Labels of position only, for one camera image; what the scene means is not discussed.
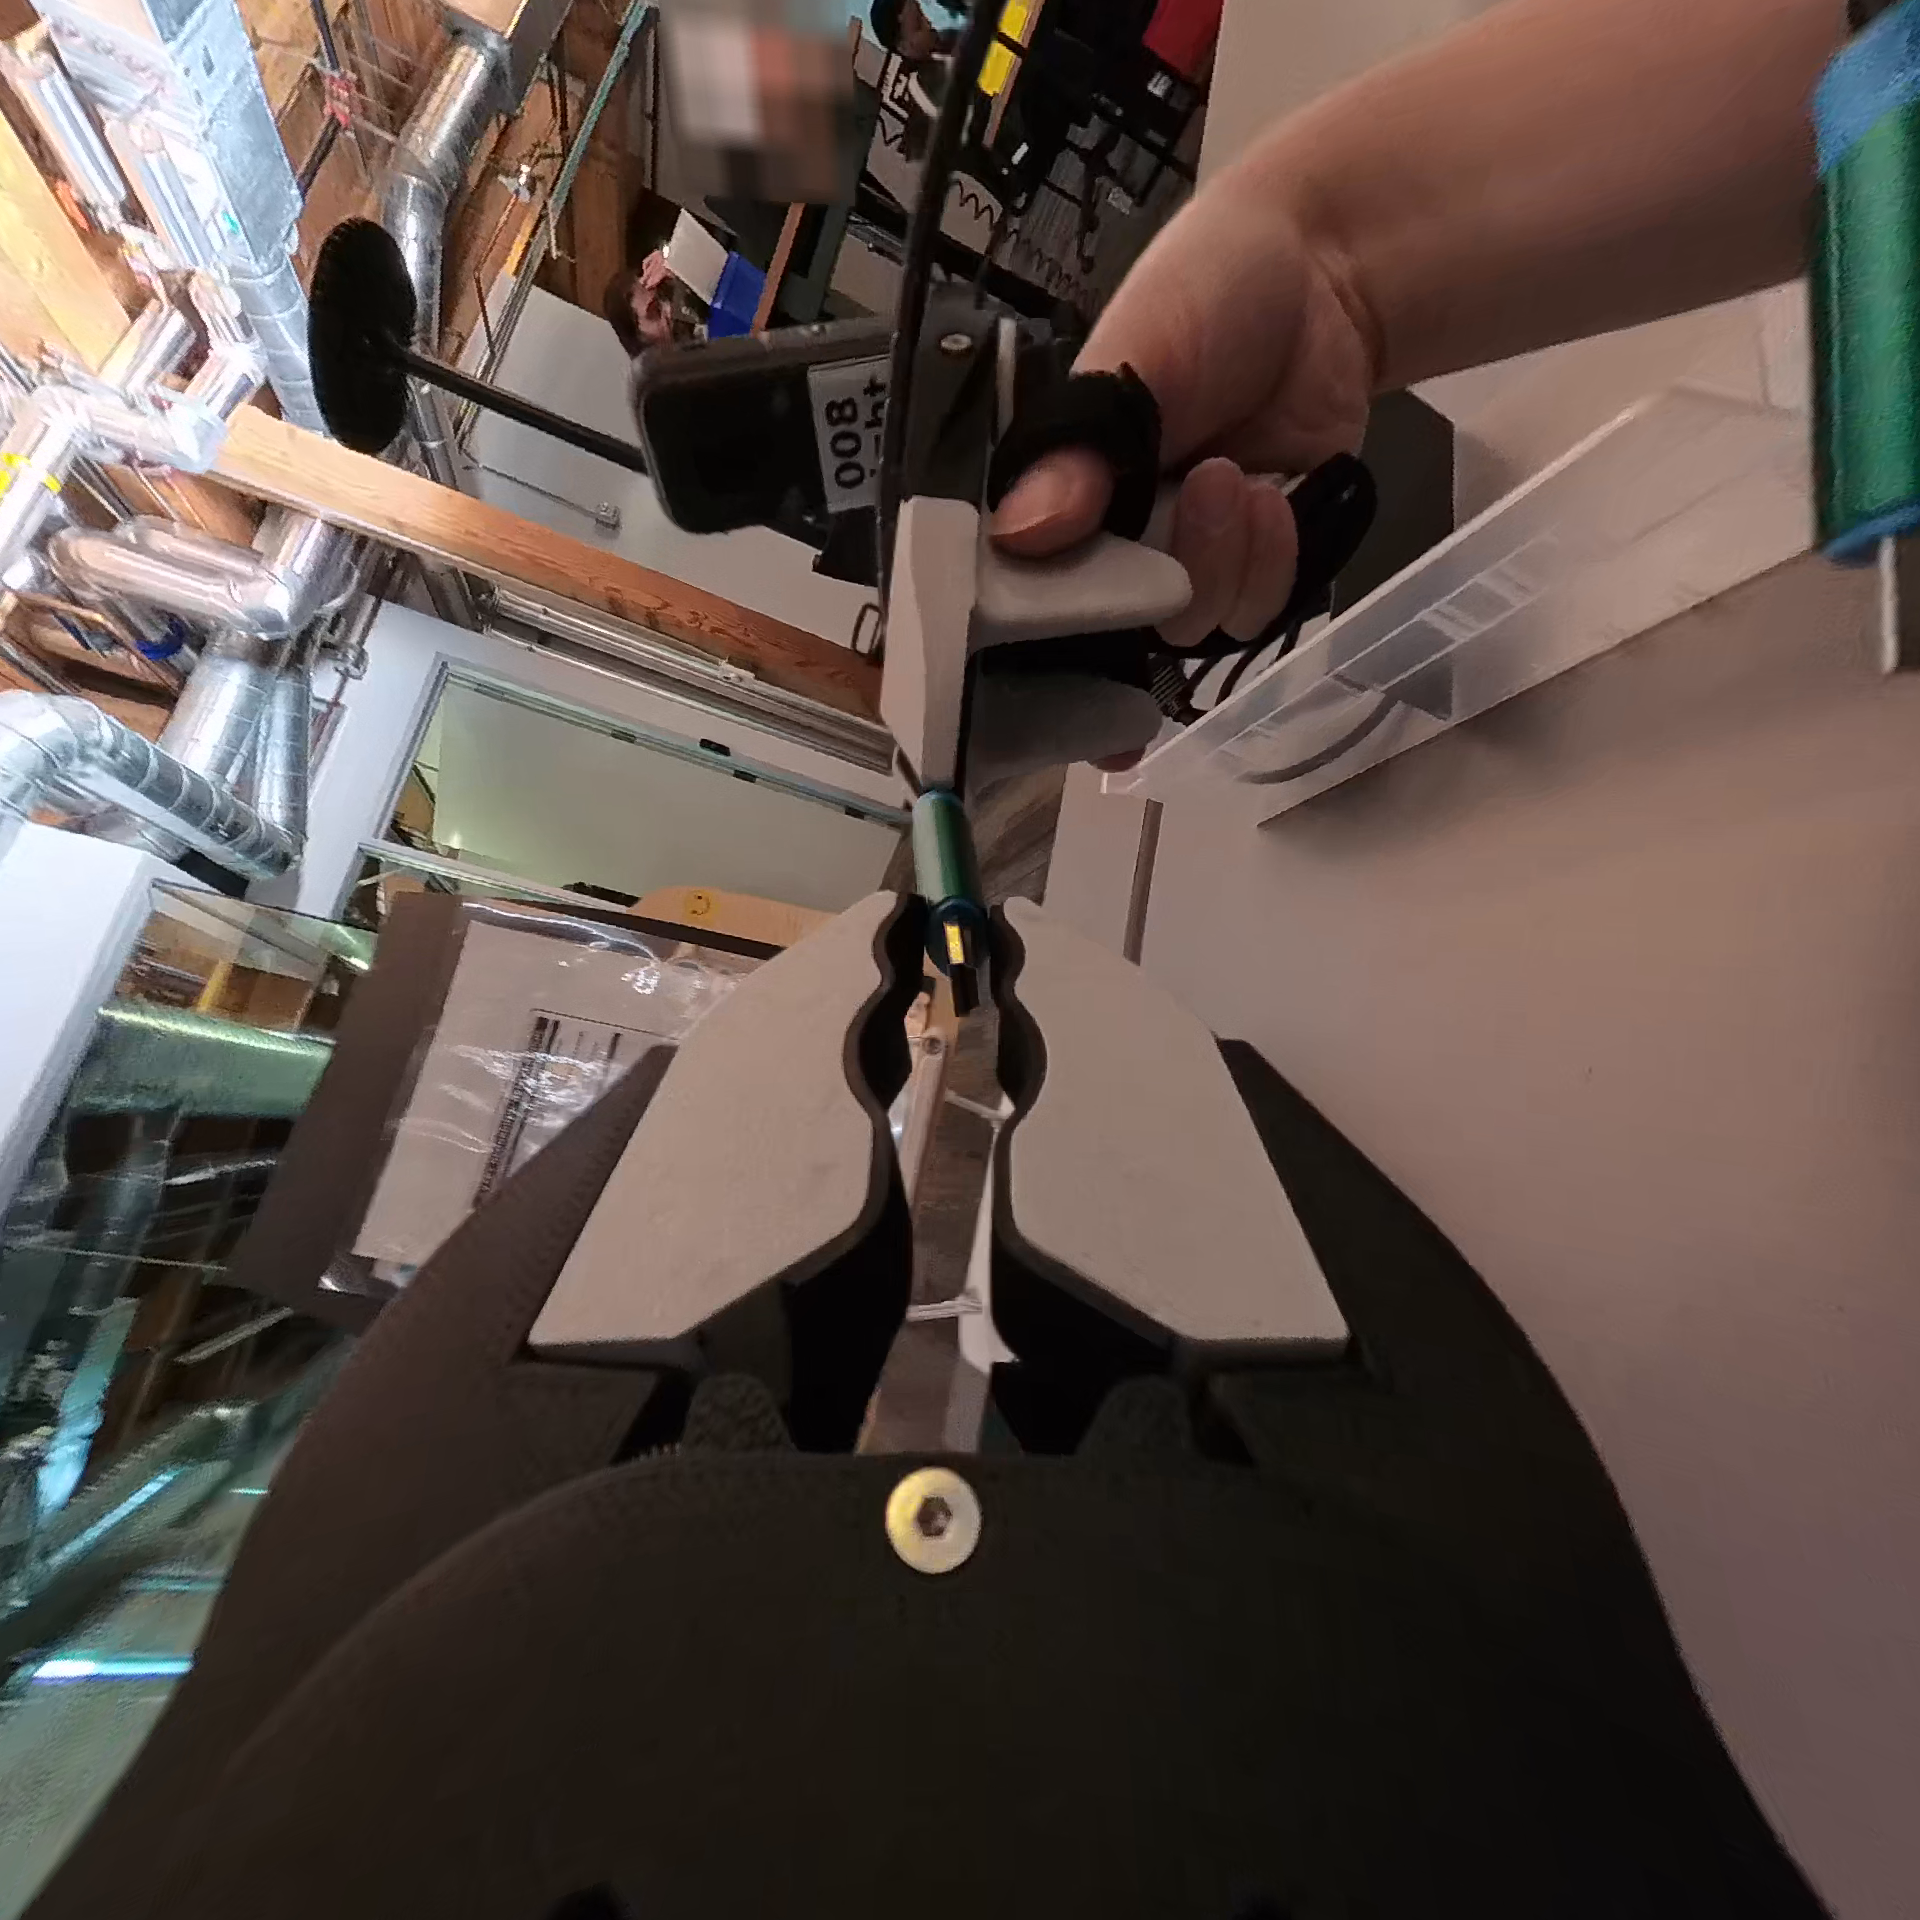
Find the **clear plastic bin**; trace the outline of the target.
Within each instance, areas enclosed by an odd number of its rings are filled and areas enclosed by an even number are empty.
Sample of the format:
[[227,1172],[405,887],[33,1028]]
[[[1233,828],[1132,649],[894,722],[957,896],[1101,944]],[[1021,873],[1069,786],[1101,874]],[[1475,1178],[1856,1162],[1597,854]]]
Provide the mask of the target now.
[[1107,791],[1263,824],[1802,554],[1810,419],[1675,387],[1593,430]]

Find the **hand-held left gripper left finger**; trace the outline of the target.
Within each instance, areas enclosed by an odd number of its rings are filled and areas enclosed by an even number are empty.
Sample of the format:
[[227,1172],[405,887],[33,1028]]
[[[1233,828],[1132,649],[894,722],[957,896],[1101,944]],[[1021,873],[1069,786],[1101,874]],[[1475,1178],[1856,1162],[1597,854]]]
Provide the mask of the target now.
[[913,1289],[890,1110],[919,907],[859,900],[673,1052],[530,1328],[536,1356],[757,1379],[802,1451],[853,1451]]

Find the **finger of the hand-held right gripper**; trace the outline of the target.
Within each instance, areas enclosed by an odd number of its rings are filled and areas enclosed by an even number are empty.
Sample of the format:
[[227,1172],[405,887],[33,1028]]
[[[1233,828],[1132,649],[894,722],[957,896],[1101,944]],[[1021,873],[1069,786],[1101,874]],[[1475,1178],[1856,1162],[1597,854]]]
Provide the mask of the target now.
[[900,505],[877,714],[909,781],[966,779],[975,617],[988,552],[977,505],[927,493]]
[[971,691],[971,773],[1139,757],[1165,714],[1139,685],[1095,675],[984,675]]

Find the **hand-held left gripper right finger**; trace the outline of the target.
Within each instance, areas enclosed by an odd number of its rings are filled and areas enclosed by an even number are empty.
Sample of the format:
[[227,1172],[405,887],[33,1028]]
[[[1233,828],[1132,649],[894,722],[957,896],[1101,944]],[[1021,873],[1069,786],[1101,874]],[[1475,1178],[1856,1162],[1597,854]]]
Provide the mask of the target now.
[[1139,1379],[1332,1369],[1352,1331],[1224,1045],[1134,961],[1031,900],[996,917],[988,1316],[997,1418],[1076,1451]]

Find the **printed instruction sheet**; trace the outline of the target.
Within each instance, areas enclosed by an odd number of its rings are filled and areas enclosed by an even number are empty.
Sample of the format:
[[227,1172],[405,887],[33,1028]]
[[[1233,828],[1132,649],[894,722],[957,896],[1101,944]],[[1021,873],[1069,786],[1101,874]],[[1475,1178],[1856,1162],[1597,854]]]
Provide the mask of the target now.
[[352,1245],[392,1295],[645,1053],[680,1042],[764,951],[470,902],[451,984]]

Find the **person's right hand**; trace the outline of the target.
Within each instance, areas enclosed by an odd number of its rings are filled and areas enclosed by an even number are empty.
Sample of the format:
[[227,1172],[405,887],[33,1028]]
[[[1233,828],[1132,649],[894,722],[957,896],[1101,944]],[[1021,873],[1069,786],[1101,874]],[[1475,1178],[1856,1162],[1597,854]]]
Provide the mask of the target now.
[[1165,540],[1190,584],[1161,625],[1179,651],[1249,641],[1302,565],[1308,474],[1355,454],[1373,342],[1328,197],[1349,132],[1320,113],[1272,126],[1209,178],[1125,276],[1071,374],[1150,395]]

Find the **silver ventilation duct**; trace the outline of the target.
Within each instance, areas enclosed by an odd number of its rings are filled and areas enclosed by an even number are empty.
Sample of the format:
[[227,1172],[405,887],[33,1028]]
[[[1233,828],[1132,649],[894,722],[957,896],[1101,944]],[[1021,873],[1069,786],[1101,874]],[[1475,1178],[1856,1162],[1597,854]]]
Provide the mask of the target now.
[[227,632],[188,677],[162,740],[71,691],[5,687],[5,845],[36,813],[111,812],[162,857],[190,852],[245,880],[295,873],[313,771],[316,629]]
[[443,57],[392,146],[382,224],[396,241],[415,293],[412,345],[429,356],[439,341],[451,215],[467,192],[472,163],[488,146],[491,127],[517,109],[513,80],[510,44],[453,12]]

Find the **wooden post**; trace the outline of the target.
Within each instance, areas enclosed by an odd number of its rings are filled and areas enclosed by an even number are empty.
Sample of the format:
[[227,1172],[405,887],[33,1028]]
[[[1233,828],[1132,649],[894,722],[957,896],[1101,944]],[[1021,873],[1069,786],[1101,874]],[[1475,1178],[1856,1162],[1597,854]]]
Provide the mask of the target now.
[[227,420],[211,477],[231,491],[323,517],[416,559],[649,629],[841,714],[880,717],[880,669],[850,648],[349,450],[262,407],[245,405]]

